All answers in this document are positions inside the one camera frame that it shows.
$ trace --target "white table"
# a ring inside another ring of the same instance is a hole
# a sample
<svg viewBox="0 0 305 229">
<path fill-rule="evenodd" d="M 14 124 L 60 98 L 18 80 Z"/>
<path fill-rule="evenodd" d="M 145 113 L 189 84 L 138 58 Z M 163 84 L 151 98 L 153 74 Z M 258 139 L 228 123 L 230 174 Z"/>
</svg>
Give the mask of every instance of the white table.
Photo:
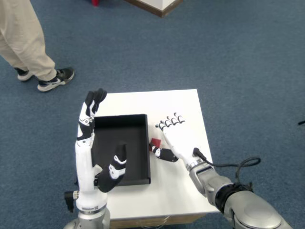
<svg viewBox="0 0 305 229">
<path fill-rule="evenodd" d="M 108 94 L 97 116 L 148 115 L 149 141 L 162 140 L 155 125 L 174 112 L 181 114 L 195 131 L 200 149 L 212 161 L 197 90 Z M 160 160 L 150 153 L 151 184 L 115 187 L 108 195 L 111 220 L 205 214 L 218 211 L 196 189 L 181 160 Z"/>
</svg>

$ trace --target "red item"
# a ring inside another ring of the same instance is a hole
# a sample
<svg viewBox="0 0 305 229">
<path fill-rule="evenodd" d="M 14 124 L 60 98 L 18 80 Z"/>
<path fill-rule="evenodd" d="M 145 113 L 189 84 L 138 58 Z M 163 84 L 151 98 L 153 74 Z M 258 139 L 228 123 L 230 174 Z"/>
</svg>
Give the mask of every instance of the red item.
<svg viewBox="0 0 305 229">
<path fill-rule="evenodd" d="M 93 6 L 98 6 L 100 3 L 100 0 L 92 0 L 92 5 Z"/>
<path fill-rule="evenodd" d="M 160 140 L 160 139 L 156 139 L 156 138 L 152 138 L 151 143 L 152 143 L 154 146 L 160 148 L 161 140 Z"/>
</svg>

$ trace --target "cable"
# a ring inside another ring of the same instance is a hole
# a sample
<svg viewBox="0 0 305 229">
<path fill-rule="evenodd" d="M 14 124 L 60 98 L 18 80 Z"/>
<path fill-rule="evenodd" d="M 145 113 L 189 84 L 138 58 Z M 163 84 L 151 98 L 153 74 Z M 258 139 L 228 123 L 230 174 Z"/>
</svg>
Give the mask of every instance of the cable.
<svg viewBox="0 0 305 229">
<path fill-rule="evenodd" d="M 240 173 L 241 168 L 243 168 L 243 167 L 250 167 L 250 166 L 256 166 L 259 163 L 261 163 L 260 157 L 254 156 L 254 157 L 247 158 L 246 160 L 242 161 L 240 164 L 214 164 L 214 163 L 209 162 L 206 159 L 206 157 L 203 155 L 203 153 L 200 152 L 200 150 L 198 148 L 194 148 L 193 154 L 195 156 L 200 157 L 204 162 L 206 162 L 209 165 L 214 166 L 214 167 L 237 167 L 236 172 L 235 172 L 235 179 L 236 179 L 235 184 L 236 185 L 241 185 L 240 179 L 239 179 L 239 173 Z M 245 187 L 247 187 L 249 190 L 252 190 L 252 182 L 250 182 Z"/>
</svg>

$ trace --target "black sneaker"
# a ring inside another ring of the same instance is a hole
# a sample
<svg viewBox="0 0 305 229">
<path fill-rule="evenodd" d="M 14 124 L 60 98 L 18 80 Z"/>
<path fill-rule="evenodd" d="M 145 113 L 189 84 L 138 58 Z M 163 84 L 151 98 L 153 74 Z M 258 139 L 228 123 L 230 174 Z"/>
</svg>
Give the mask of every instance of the black sneaker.
<svg viewBox="0 0 305 229">
<path fill-rule="evenodd" d="M 74 77 L 74 73 L 75 71 L 73 68 L 59 69 L 53 79 L 49 81 L 39 81 L 37 88 L 41 92 L 47 92 L 59 85 L 65 85 Z"/>
<path fill-rule="evenodd" d="M 30 73 L 30 71 L 24 71 L 21 70 L 20 68 L 15 68 L 15 70 L 18 72 L 17 78 L 20 81 L 27 81 L 33 76 L 33 74 Z"/>
</svg>

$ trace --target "black object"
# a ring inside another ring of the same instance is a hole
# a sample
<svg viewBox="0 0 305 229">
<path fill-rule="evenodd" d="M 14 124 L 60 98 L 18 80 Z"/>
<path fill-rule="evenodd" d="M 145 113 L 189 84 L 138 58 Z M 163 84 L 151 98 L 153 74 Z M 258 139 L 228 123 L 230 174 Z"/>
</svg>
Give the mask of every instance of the black object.
<svg viewBox="0 0 305 229">
<path fill-rule="evenodd" d="M 118 186 L 150 184 L 147 115 L 95 117 L 94 163 L 106 168 L 120 141 L 126 142 L 126 174 Z"/>
<path fill-rule="evenodd" d="M 68 207 L 68 210 L 73 213 L 74 210 L 74 199 L 73 199 L 73 191 L 65 192 L 65 201 Z"/>
</svg>

